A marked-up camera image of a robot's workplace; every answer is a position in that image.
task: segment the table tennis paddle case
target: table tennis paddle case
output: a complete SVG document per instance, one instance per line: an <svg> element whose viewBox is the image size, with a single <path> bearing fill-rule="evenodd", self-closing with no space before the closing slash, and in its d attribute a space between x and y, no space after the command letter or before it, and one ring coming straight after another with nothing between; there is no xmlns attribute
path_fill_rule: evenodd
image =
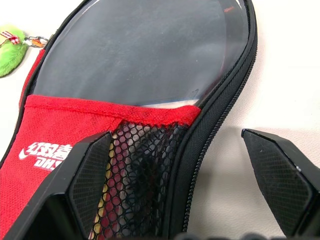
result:
<svg viewBox="0 0 320 240"><path fill-rule="evenodd" d="M84 0L23 86L0 163L0 239L185 232L257 41L251 0Z"/></svg>

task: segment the white table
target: white table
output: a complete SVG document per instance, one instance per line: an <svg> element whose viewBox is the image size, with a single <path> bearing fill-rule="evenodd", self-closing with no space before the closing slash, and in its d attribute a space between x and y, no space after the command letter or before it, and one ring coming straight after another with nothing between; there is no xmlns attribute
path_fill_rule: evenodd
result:
<svg viewBox="0 0 320 240"><path fill-rule="evenodd" d="M49 38L80 2L2 1L0 25L12 23L30 36ZM287 138L320 167L320 1L253 3L258 22L257 60L205 156L196 183L189 232L201 237L282 234L259 191L240 136L242 128ZM12 137L22 86L38 52L30 48L19 68L0 78L0 156Z"/></svg>

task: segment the red fabric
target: red fabric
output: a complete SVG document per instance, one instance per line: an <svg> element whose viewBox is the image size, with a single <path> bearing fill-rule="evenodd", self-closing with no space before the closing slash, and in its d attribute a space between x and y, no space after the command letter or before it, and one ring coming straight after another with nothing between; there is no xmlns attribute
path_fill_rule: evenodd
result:
<svg viewBox="0 0 320 240"><path fill-rule="evenodd" d="M23 96L24 96L24 94L25 94L26 87L27 87L27 85L28 85L28 83L29 83L29 80L30 80L32 74L34 73L34 71L36 70L36 67L37 67L38 64L40 63L40 61L41 61L41 59L42 59L42 57L43 57L44 54L45 54L45 50L44 50L44 49L40 50L38 56L37 56L36 59L35 59L35 62L34 62L33 65L32 65L32 68L30 69L28 75L26 76L26 79L25 79L24 84L23 84L23 87L22 87L22 92L21 92L20 100L19 100L19 107L21 107L22 98L23 98Z"/></svg>
<svg viewBox="0 0 320 240"><path fill-rule="evenodd" d="M24 107L20 129L0 169L0 239L50 173L34 166L36 155L21 159L20 153L26 153L28 146L74 146L87 136L114 131L124 120L153 126L173 122L191 125L200 113L196 106L158 109L39 95L28 96Z"/></svg>

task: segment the red fabric pocket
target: red fabric pocket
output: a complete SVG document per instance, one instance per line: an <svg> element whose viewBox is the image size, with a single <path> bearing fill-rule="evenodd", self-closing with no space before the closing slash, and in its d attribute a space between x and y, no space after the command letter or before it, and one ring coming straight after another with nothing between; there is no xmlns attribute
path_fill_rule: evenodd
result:
<svg viewBox="0 0 320 240"><path fill-rule="evenodd" d="M151 126L190 126L200 109L159 109L30 95L20 129L0 169L0 239L45 177L87 136L114 131L122 121Z"/></svg>

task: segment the black mesh pocket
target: black mesh pocket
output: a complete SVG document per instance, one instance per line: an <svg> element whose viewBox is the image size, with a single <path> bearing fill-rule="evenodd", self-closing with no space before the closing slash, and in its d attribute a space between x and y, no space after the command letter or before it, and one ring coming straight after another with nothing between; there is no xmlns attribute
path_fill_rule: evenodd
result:
<svg viewBox="0 0 320 240"><path fill-rule="evenodd" d="M129 122L118 127L89 239L161 234L170 172L186 129Z"/></svg>

